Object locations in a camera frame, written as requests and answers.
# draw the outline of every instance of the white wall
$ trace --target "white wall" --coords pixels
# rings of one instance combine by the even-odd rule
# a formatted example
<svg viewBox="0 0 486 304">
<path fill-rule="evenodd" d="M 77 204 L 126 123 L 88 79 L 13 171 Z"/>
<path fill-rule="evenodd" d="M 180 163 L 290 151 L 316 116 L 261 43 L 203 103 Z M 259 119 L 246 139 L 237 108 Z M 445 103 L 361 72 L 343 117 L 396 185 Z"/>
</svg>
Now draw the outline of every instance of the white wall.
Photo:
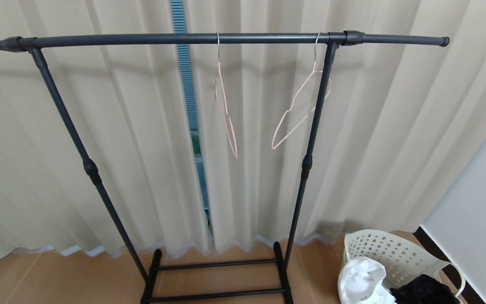
<svg viewBox="0 0 486 304">
<path fill-rule="evenodd" d="M 422 227 L 486 301 L 486 141 Z"/>
</svg>

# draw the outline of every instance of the white plastic basket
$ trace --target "white plastic basket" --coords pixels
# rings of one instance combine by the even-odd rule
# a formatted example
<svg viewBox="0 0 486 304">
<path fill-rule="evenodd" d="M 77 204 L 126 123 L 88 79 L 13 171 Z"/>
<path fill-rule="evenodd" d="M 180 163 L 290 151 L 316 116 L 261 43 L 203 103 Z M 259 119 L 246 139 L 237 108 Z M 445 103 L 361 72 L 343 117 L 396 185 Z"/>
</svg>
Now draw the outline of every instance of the white plastic basket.
<svg viewBox="0 0 486 304">
<path fill-rule="evenodd" d="M 366 256 L 386 267 L 384 287 L 399 288 L 426 274 L 439 282 L 438 271 L 450 262 L 442 261 L 416 244 L 401 237 L 378 230 L 362 230 L 345 236 L 343 265 L 349 260 Z M 460 269 L 451 264 L 461 277 L 461 287 L 455 293 L 458 297 L 466 283 Z"/>
</svg>

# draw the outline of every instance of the black cloth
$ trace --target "black cloth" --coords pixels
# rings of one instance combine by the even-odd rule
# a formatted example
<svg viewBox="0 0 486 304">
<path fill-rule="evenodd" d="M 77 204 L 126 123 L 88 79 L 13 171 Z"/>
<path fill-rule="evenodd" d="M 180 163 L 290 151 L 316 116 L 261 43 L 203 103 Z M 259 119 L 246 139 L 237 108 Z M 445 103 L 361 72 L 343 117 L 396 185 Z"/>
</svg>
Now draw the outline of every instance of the black cloth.
<svg viewBox="0 0 486 304">
<path fill-rule="evenodd" d="M 416 277 L 401 288 L 391 288 L 397 304 L 458 304 L 449 287 L 426 274 Z"/>
</svg>

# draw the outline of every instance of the clothes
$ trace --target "clothes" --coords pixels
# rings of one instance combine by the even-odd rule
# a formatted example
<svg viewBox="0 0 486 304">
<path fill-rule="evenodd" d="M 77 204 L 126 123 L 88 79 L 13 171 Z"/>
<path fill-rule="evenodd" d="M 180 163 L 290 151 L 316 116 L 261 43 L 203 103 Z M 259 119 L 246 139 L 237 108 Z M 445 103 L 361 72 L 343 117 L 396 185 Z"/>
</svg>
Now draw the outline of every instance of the clothes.
<svg viewBox="0 0 486 304">
<path fill-rule="evenodd" d="M 422 274 L 401 288 L 391 288 L 397 304 L 458 304 L 449 287 Z"/>
<path fill-rule="evenodd" d="M 395 298 L 382 286 L 384 265 L 367 257 L 355 258 L 344 265 L 339 275 L 342 304 L 393 304 Z"/>
</svg>

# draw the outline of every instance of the beige curtain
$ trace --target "beige curtain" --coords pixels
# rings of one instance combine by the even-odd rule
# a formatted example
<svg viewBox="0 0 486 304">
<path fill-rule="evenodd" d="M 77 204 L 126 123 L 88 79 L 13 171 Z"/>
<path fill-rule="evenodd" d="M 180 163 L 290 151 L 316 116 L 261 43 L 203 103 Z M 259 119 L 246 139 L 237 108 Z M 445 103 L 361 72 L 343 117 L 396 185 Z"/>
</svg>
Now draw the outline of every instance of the beige curtain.
<svg viewBox="0 0 486 304">
<path fill-rule="evenodd" d="M 486 136 L 486 1 L 192 1 L 187 30 L 343 31 L 449 36 L 447 48 L 341 47 L 332 68 L 297 237 L 414 231 Z M 217 248 L 286 236 L 308 119 L 277 150 L 273 132 L 312 70 L 312 45 L 223 45 L 236 160 L 216 108 L 217 46 L 191 46 L 200 140 Z M 319 69 L 325 46 L 319 46 Z M 299 95 L 280 138 L 316 103 L 319 77 Z"/>
<path fill-rule="evenodd" d="M 170 33 L 168 1 L 0 1 L 0 39 Z M 138 249 L 208 248 L 175 46 L 44 54 Z M 0 52 L 0 257 L 16 247 L 123 246 L 27 53 Z"/>
</svg>

